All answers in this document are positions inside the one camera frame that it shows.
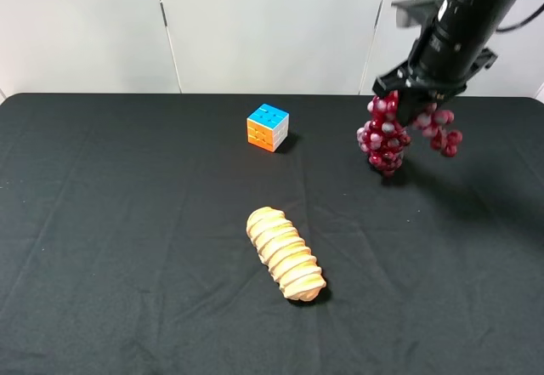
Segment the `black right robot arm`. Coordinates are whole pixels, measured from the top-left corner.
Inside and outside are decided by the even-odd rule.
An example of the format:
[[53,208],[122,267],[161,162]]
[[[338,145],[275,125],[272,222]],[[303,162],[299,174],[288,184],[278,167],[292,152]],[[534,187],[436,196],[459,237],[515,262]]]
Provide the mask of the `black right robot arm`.
[[398,92],[415,101],[448,100],[463,93],[497,56],[486,44],[516,0],[401,0],[392,5],[399,27],[421,31],[405,61],[377,77],[383,98]]

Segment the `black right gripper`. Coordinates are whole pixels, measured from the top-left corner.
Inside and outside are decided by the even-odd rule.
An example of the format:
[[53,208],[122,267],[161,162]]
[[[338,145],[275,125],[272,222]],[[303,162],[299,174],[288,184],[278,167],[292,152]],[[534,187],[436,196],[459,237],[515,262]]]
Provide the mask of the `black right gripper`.
[[439,37],[418,38],[407,60],[378,76],[372,91],[379,97],[399,94],[396,119],[408,126],[429,106],[429,98],[446,100],[463,93],[480,71],[490,69],[497,55],[481,45],[464,47]]

